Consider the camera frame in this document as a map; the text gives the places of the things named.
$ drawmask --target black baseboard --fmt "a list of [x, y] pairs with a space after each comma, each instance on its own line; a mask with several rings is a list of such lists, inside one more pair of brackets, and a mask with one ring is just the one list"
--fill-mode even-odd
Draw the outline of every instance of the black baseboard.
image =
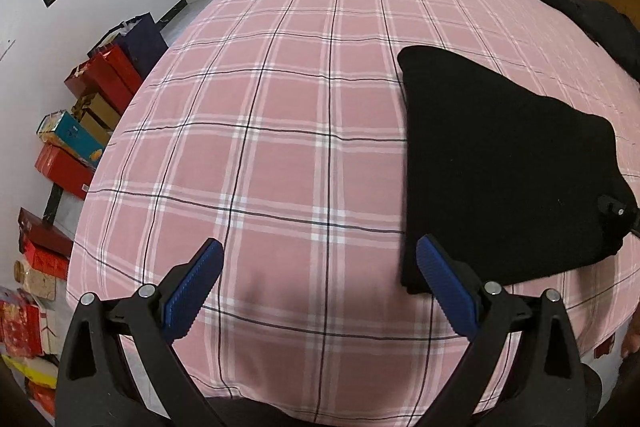
[[176, 4], [173, 8], [171, 8], [167, 13], [165, 13], [160, 20], [156, 23], [158, 29], [161, 30], [165, 26], [168, 25], [171, 20], [178, 15], [182, 10], [187, 7], [187, 0], [179, 0], [178, 4]]

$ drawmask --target floor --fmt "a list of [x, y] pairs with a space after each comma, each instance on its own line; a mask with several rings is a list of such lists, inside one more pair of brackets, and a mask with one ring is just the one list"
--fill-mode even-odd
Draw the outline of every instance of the floor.
[[[212, 0], [197, 1], [187, 5], [185, 9], [178, 13], [178, 15], [169, 22], [161, 32], [166, 43], [171, 46], [211, 1]], [[78, 227], [81, 210], [82, 201], [75, 196], [68, 194], [68, 192], [65, 192], [58, 208], [56, 225], [70, 237], [74, 237], [76, 234], [76, 228]], [[56, 299], [56, 319], [58, 322], [58, 331], [63, 336], [66, 334], [66, 330], [68, 330], [68, 325], [72, 316], [72, 311], [66, 304], [64, 296], [65, 285], [64, 282], [61, 282], [58, 287], [58, 298]], [[620, 328], [619, 334], [616, 336], [616, 345], [610, 355], [601, 357], [598, 360], [593, 360], [593, 354], [587, 354], [583, 358], [583, 362], [588, 363], [593, 367], [602, 379], [604, 393], [601, 405], [609, 399], [610, 391], [613, 389], [618, 377], [618, 368], [622, 362], [620, 359], [620, 343], [622, 342], [622, 336], [625, 331], [626, 325], [623, 325]], [[135, 350], [134, 344], [128, 339], [124, 339], [124, 345], [131, 372], [145, 404], [149, 409], [166, 416], [166, 412], [164, 411], [164, 408], [158, 399], [158, 395], [146, 375], [146, 371]]]

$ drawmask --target blue rubber pad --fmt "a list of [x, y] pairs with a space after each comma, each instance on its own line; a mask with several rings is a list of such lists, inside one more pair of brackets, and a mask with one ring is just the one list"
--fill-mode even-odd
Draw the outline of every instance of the blue rubber pad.
[[218, 241], [212, 241], [164, 306], [162, 336], [171, 344], [189, 333], [213, 285], [222, 273], [224, 252]]
[[479, 311], [474, 300], [426, 235], [418, 241], [415, 256], [453, 330], [472, 341], [479, 330]]

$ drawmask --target folded black garment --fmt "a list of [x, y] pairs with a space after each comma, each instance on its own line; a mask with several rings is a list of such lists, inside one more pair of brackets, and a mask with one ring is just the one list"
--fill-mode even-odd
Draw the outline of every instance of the folded black garment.
[[[622, 247], [638, 207], [609, 121], [440, 48], [404, 48], [398, 63], [409, 293], [429, 290], [415, 260], [426, 233], [481, 280], [501, 284], [587, 266]], [[624, 204], [623, 215], [599, 211], [601, 196]]]
[[629, 17], [603, 1], [541, 0], [574, 21], [623, 70], [640, 82], [640, 31]]

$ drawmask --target bed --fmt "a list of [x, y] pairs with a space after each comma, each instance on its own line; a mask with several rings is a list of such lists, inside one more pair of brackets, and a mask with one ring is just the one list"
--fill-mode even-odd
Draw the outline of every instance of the bed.
[[[466, 347], [430, 296], [399, 284], [404, 117], [396, 55], [432, 44], [607, 118], [640, 196], [640, 94], [573, 22], [538, 0], [215, 0], [169, 49], [111, 139], [68, 279], [130, 295], [226, 251], [175, 343], [207, 396], [244, 396], [326, 425], [409, 425]], [[587, 352], [634, 311], [640, 242], [508, 288], [557, 288]], [[496, 400], [503, 352], [481, 402]]]

